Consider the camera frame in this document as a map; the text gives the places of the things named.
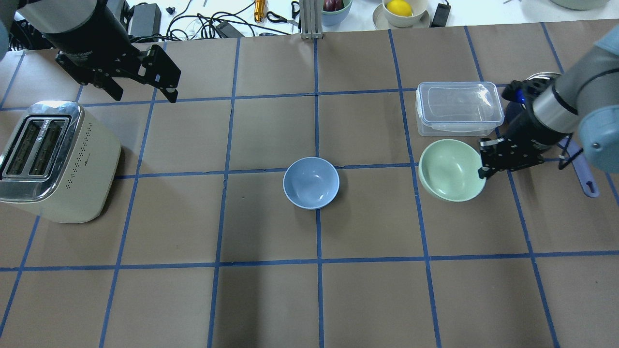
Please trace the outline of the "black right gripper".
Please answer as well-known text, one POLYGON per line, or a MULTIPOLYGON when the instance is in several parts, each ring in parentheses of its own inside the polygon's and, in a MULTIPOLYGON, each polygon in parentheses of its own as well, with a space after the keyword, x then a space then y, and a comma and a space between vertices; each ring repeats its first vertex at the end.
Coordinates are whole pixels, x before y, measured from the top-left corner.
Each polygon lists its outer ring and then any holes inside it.
POLYGON ((518 171, 542 163, 542 154, 561 141, 561 132, 546 127, 535 116, 533 102, 553 82, 552 79, 533 78, 512 81, 501 93, 508 101, 505 119, 508 129, 497 139, 478 140, 482 165, 478 177, 490 179, 497 172, 518 171))

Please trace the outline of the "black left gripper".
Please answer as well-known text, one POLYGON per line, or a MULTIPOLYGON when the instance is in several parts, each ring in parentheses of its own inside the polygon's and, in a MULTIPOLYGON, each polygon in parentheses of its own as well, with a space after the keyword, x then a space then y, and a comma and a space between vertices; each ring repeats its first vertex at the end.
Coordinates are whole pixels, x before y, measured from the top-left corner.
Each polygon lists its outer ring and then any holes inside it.
POLYGON ((59 48, 55 61, 80 85, 91 84, 121 101, 123 88, 115 78, 128 78, 157 88, 170 103, 177 102, 181 69, 159 45, 142 52, 135 48, 126 29, 56 33, 55 46, 59 48), (143 77, 138 74, 141 66, 143 77))

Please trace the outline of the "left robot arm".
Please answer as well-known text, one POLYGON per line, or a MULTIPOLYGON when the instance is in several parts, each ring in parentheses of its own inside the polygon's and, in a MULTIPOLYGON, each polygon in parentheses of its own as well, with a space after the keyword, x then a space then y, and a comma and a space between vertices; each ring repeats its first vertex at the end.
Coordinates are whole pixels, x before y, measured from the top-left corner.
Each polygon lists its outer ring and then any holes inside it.
POLYGON ((80 85, 93 85, 119 101, 128 78, 161 91, 170 103, 178 97, 180 68, 161 46, 140 51, 105 0, 3 0, 1 42, 15 13, 59 49, 56 62, 80 85))

